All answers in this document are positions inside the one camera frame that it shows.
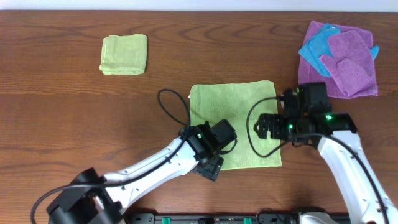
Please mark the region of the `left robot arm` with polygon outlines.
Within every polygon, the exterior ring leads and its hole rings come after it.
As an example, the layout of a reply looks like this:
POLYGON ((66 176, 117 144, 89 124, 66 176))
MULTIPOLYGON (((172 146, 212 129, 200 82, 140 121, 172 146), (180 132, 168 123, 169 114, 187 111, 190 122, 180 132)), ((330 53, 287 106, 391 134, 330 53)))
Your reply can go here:
POLYGON ((133 203, 169 180, 189 172, 216 180, 223 148, 235 140, 226 120, 199 124, 182 129, 165 148, 130 167, 102 176, 87 169, 46 208, 49 223, 123 223, 133 203))

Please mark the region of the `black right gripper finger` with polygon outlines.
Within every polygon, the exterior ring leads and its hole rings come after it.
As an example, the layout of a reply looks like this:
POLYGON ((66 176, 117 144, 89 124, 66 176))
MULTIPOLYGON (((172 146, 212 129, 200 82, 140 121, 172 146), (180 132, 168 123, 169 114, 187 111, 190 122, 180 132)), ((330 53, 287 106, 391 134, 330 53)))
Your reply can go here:
POLYGON ((259 115, 258 120, 256 121, 255 127, 265 127, 267 126, 267 114, 263 113, 259 115))
POLYGON ((267 139, 268 128, 255 126, 255 127, 253 127, 253 130, 257 134, 259 139, 267 139))

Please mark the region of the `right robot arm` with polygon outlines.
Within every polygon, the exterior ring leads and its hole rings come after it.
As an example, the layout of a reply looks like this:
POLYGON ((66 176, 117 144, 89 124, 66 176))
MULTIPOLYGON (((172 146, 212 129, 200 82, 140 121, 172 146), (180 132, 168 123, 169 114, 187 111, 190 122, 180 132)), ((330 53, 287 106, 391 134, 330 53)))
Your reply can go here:
POLYGON ((285 117, 264 113, 253 130, 263 139, 311 142, 333 173, 351 223, 397 223, 397 207, 366 159, 358 129, 349 114, 285 117))

